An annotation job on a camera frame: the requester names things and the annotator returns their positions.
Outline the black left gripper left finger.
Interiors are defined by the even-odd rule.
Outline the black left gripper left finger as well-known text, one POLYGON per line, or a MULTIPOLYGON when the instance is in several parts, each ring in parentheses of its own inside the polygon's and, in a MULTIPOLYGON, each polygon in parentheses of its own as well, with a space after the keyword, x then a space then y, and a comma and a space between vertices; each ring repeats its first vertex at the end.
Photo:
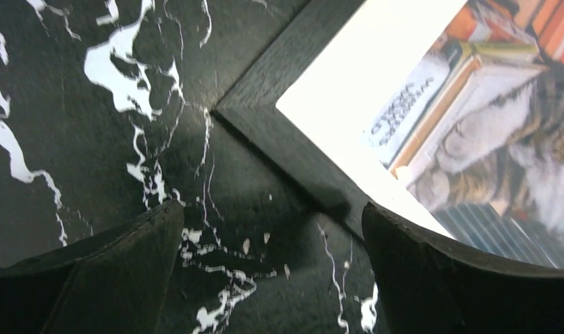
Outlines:
POLYGON ((0 333, 154 333, 184 218, 170 200, 117 228, 0 267, 0 333))

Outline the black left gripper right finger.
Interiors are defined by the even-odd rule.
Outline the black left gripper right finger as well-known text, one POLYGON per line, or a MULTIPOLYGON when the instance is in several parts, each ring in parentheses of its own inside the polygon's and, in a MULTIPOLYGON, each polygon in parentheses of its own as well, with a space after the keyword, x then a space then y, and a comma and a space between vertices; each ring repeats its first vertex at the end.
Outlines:
POLYGON ((361 227, 391 333, 564 333, 564 270, 482 252, 373 202, 361 227))

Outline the cat photo print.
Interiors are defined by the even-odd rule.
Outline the cat photo print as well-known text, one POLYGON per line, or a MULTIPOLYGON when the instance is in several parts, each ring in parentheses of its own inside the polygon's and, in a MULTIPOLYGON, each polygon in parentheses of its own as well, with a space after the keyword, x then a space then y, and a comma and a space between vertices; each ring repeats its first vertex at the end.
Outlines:
POLYGON ((564 1, 467 1, 360 139, 458 241, 564 269, 564 1))

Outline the white mat board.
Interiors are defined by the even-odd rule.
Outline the white mat board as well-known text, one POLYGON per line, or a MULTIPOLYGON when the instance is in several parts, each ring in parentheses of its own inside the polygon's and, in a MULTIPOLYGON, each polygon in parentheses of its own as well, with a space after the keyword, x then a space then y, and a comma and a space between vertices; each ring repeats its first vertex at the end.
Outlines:
POLYGON ((462 6, 365 1, 276 103, 370 199, 439 234, 446 229, 359 135, 462 6))

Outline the black picture frame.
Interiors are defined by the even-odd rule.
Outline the black picture frame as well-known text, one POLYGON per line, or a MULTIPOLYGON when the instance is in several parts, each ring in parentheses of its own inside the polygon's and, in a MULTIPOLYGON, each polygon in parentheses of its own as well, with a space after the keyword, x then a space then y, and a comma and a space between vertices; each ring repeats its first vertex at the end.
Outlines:
POLYGON ((369 197, 307 138, 275 102, 361 6, 307 1, 214 108, 217 120, 250 142, 359 242, 369 197))

